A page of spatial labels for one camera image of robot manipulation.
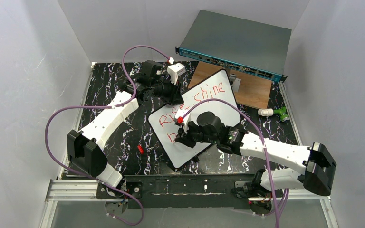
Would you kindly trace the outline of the red marker cap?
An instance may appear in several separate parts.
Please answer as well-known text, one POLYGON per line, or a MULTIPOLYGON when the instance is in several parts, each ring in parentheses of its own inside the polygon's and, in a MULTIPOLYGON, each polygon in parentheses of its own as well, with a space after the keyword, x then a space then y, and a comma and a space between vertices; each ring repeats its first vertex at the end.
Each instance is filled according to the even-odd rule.
POLYGON ((138 148, 140 154, 144 153, 144 150, 140 145, 138 145, 137 148, 138 148))

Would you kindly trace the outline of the white whiteboard black frame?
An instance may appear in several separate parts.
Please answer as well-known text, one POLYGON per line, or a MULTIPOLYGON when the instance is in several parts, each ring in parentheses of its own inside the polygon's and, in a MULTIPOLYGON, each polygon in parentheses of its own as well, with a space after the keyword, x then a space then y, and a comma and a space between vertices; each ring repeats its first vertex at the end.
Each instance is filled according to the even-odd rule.
MULTIPOLYGON (((174 141, 179 127, 174 124, 173 118, 178 110, 190 110, 195 104, 210 98, 217 98, 237 106, 227 72, 224 69, 215 72, 183 93, 182 98, 184 104, 163 105, 148 116, 149 125, 175 168, 180 168, 191 158, 211 146, 210 143, 197 143, 194 148, 189 148, 174 141)), ((196 107, 190 112, 191 120, 196 122, 196 118, 207 111, 213 112, 227 126, 235 126, 241 121, 237 111, 218 101, 208 101, 196 107)))

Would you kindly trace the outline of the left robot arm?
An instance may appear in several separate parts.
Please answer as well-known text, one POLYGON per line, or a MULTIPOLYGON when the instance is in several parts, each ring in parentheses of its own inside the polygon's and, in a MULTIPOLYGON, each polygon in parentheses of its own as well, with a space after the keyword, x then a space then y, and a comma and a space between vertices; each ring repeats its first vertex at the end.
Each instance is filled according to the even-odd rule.
POLYGON ((103 153, 104 146, 118 126, 143 102, 152 97, 160 98, 167 105, 181 105, 179 76, 185 74, 181 63, 163 65, 147 60, 139 73, 131 76, 111 101, 110 108, 103 110, 80 131, 72 130, 67 135, 67 154, 71 164, 112 187, 122 181, 122 175, 109 164, 103 153))

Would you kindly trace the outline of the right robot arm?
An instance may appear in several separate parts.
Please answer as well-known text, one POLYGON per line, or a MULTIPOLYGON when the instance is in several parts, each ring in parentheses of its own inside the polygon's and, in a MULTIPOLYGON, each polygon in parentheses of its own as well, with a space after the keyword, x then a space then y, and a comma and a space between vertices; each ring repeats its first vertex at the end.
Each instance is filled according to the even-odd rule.
POLYGON ((179 126, 175 142, 190 148, 197 143, 211 143, 227 154, 256 157, 285 166, 284 169, 258 170, 251 182, 235 187, 237 196, 266 196, 273 190, 306 189, 319 196, 330 196, 337 163, 322 143, 311 147, 286 144, 224 125, 212 112, 200 114, 192 121, 189 114, 178 112, 179 126))

